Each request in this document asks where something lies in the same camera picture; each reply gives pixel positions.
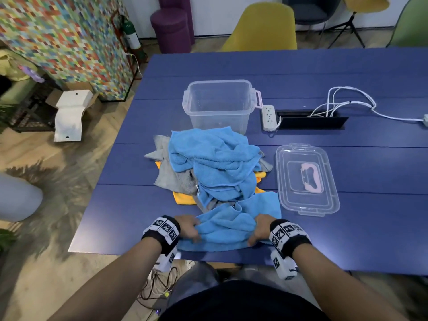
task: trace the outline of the gray pants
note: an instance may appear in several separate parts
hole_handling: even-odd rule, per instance
[[[274,267],[247,265],[228,281],[234,280],[249,280],[296,294],[321,309],[301,274],[297,274],[291,280],[281,280]],[[216,270],[209,264],[197,262],[175,283],[168,297],[167,308],[186,297],[217,285],[219,285],[219,282]]]

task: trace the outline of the light blue microfiber towel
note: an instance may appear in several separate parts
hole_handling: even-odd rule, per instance
[[[223,204],[199,215],[201,221],[196,226],[202,240],[179,241],[178,249],[184,251],[228,251],[248,247],[247,240],[255,228],[254,218],[259,214],[269,214],[281,218],[278,194],[265,192],[255,194],[249,199],[236,202],[235,205]]]
[[[212,198],[222,201],[247,199],[254,194],[260,171],[260,148],[229,127],[172,132],[168,144],[175,172],[194,171],[198,199],[206,206]]]

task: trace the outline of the purple ottoman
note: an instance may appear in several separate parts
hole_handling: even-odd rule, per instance
[[[187,14],[178,8],[165,8],[150,16],[150,22],[158,38],[163,54],[190,53],[190,33]]]

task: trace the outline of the purple stool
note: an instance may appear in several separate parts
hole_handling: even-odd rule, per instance
[[[152,27],[158,38],[159,48],[163,54],[190,53],[189,27],[187,14],[178,8],[166,8],[150,16]]]
[[[190,0],[159,0],[150,17],[162,53],[190,53],[195,43]]]

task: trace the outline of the gray chair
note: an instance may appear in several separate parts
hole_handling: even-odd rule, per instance
[[[319,46],[326,21],[336,12],[340,0],[282,0],[282,3],[292,7],[296,24],[309,26],[308,32],[311,29],[310,26],[324,23],[320,32]]]

